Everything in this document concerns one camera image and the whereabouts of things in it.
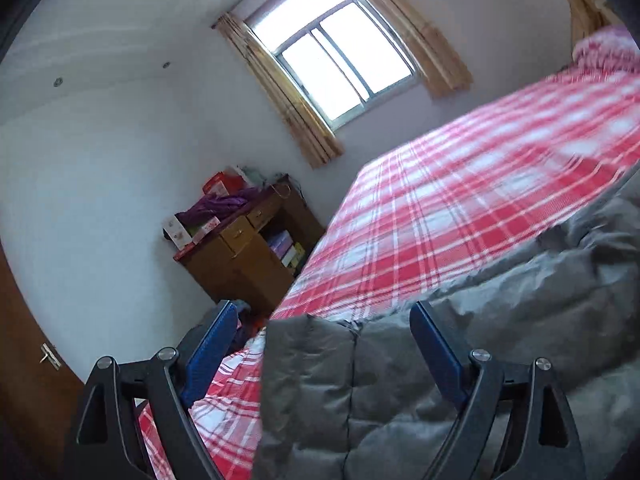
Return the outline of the right beige curtain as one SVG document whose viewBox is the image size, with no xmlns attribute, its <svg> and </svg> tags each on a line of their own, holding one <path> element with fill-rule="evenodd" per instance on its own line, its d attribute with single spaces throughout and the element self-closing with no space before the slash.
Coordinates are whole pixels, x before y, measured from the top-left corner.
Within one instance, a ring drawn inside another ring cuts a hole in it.
<svg viewBox="0 0 640 480">
<path fill-rule="evenodd" d="M 367 0 L 396 32 L 434 99 L 469 90 L 473 77 L 442 32 L 408 0 Z"/>
</svg>

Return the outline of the bed with red plaid sheet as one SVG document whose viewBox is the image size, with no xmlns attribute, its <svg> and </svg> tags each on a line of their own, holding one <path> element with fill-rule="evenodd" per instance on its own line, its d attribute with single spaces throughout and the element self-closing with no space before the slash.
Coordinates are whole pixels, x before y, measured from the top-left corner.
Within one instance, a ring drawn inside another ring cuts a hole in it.
<svg viewBox="0 0 640 480">
<path fill-rule="evenodd" d="M 571 68 L 360 171 L 192 416 L 227 479 L 417 479 L 454 419 L 408 326 L 548 358 L 586 471 L 639 434 L 639 77 Z"/>
</svg>

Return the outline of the purple garment on desk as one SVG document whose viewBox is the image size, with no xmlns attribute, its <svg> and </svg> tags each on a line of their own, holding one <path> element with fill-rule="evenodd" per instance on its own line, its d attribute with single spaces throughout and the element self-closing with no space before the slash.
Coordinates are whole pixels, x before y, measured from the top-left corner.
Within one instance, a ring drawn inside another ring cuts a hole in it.
<svg viewBox="0 0 640 480">
<path fill-rule="evenodd" d="M 178 212 L 176 218 L 185 228 L 202 226 L 213 218 L 222 221 L 254 200 L 260 192 L 260 188 L 243 188 L 227 196 L 205 195 L 188 210 Z"/>
</svg>

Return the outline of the pile of clothes on floor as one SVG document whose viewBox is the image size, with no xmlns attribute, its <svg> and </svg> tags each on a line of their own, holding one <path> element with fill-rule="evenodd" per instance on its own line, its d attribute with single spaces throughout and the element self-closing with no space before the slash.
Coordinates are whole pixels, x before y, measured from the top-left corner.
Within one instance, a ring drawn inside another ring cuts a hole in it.
<svg viewBox="0 0 640 480">
<path fill-rule="evenodd" d="M 246 301 L 235 299 L 231 300 L 231 303 L 234 304 L 236 312 L 238 312 L 238 324 L 236 324 L 236 331 L 231 344 L 229 344 L 226 356 L 231 356 L 243 350 L 247 343 L 258 335 L 267 322 L 267 318 L 259 311 L 254 312 Z"/>
</svg>

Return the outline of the brown wooden door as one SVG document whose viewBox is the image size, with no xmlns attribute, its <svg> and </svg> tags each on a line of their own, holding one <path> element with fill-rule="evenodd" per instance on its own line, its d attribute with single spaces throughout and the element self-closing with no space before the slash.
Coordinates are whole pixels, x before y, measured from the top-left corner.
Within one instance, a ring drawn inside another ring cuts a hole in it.
<svg viewBox="0 0 640 480">
<path fill-rule="evenodd" d="M 53 348 L 1 259 L 1 415 L 40 467 L 56 474 L 84 384 L 44 353 Z"/>
</svg>

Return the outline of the grey puffer jacket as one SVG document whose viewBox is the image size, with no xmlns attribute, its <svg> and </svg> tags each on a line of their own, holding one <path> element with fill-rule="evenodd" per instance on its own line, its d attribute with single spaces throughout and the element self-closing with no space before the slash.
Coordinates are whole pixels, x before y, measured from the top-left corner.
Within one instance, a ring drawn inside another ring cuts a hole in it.
<svg viewBox="0 0 640 480">
<path fill-rule="evenodd" d="M 639 473 L 639 174 L 360 321 L 273 321 L 255 479 Z"/>
</svg>

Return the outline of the folded pink quilt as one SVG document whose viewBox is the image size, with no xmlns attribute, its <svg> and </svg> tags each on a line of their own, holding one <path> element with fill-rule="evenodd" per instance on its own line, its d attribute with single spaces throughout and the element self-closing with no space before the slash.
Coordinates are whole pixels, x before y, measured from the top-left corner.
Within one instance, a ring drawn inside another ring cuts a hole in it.
<svg viewBox="0 0 640 480">
<path fill-rule="evenodd" d="M 573 64 L 582 70 L 639 73 L 640 53 L 631 33 L 623 25 L 603 27 L 579 40 L 573 49 Z"/>
</svg>

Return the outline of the red gift bag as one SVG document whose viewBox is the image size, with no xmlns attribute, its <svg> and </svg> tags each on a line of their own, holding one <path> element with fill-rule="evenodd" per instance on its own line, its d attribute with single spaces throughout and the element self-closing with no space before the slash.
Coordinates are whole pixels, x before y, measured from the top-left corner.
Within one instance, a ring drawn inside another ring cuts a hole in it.
<svg viewBox="0 0 640 480">
<path fill-rule="evenodd" d="M 245 181 L 236 174 L 219 171 L 202 187 L 204 195 L 226 197 L 236 194 L 245 188 Z"/>
</svg>

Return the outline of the wooden desk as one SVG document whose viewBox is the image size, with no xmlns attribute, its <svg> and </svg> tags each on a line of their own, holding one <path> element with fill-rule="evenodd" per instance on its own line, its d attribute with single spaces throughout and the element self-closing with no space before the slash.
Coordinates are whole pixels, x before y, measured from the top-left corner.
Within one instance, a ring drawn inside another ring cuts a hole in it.
<svg viewBox="0 0 640 480">
<path fill-rule="evenodd" d="M 198 244 L 177 252 L 174 260 L 213 300 L 243 300 L 252 315 L 268 318 L 301 271 L 288 270 L 268 245 L 270 235 L 283 231 L 302 246 L 304 259 L 326 232 L 287 174 L 224 219 Z"/>
</svg>

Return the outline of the left beige curtain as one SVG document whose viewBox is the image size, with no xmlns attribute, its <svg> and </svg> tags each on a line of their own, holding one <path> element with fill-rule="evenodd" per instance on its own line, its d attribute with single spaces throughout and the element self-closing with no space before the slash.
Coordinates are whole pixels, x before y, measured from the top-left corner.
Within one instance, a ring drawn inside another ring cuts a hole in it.
<svg viewBox="0 0 640 480">
<path fill-rule="evenodd" d="M 320 168 L 344 154 L 343 145 L 328 122 L 250 26 L 232 13 L 225 13 L 214 29 L 235 48 L 262 86 L 311 168 Z"/>
</svg>

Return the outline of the beige curtain by headboard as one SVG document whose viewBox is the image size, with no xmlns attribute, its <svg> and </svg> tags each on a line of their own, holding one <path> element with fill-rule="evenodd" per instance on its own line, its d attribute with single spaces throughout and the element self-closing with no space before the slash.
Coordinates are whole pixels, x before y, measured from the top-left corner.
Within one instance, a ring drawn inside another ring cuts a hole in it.
<svg viewBox="0 0 640 480">
<path fill-rule="evenodd" d="M 621 28 L 623 21 L 606 0 L 567 0 L 570 8 L 572 51 L 584 39 L 607 27 Z"/>
</svg>

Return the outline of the white box on desk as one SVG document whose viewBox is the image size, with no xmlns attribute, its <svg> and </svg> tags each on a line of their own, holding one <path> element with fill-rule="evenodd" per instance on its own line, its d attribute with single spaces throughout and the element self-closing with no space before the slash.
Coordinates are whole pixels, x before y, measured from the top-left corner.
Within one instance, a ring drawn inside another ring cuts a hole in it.
<svg viewBox="0 0 640 480">
<path fill-rule="evenodd" d="M 167 217 L 162 222 L 163 234 L 176 246 L 178 252 L 192 244 L 192 236 L 176 216 Z"/>
</svg>

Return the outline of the window with metal frame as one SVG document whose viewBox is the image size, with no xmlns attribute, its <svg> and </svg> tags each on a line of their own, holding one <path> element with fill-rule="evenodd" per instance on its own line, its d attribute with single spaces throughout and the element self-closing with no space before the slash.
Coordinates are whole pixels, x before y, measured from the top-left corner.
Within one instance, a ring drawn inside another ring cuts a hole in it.
<svg viewBox="0 0 640 480">
<path fill-rule="evenodd" d="M 418 76 L 397 32 L 368 0 L 271 0 L 248 24 L 334 128 Z"/>
</svg>

